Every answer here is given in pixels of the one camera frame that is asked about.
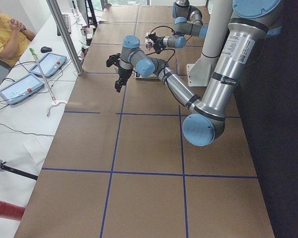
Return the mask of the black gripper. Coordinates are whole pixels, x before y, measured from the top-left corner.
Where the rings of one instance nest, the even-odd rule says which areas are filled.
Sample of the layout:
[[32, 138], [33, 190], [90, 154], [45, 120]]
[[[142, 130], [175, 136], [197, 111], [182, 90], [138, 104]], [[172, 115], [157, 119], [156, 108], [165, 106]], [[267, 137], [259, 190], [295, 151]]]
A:
[[133, 66], [130, 63], [120, 61], [118, 67], [119, 79], [115, 81], [115, 89], [118, 93], [121, 92], [122, 86], [126, 86], [127, 80], [131, 77]]
[[145, 36], [145, 39], [152, 40], [154, 42], [154, 51], [150, 52], [149, 55], [160, 54], [164, 50], [163, 37], [158, 37], [156, 34], [149, 34]]

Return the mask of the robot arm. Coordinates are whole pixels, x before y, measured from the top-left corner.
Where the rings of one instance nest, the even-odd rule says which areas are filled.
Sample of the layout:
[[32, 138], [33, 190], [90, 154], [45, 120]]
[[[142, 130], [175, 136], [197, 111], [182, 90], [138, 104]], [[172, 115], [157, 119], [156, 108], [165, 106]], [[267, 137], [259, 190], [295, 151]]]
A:
[[187, 0], [175, 1], [172, 34], [147, 34], [146, 48], [158, 54], [183, 48], [189, 36], [204, 39], [201, 57], [188, 70], [193, 80], [184, 83], [167, 61], [145, 54], [139, 38], [128, 35], [121, 52], [106, 62], [118, 69], [115, 89], [120, 91], [133, 72], [143, 78], [157, 76], [190, 111], [182, 125], [186, 140], [196, 146], [211, 144], [224, 131], [225, 107], [255, 43], [281, 32], [283, 4], [281, 0], [217, 0], [208, 25], [204, 25], [199, 9]]
[[154, 31], [146, 33], [145, 47], [148, 50], [154, 49], [159, 54], [165, 48], [183, 48], [187, 42], [186, 35], [198, 38], [206, 37], [208, 28], [203, 25], [202, 13], [188, 0], [177, 0], [173, 3], [172, 17], [174, 27], [170, 29], [171, 35], [158, 36]]

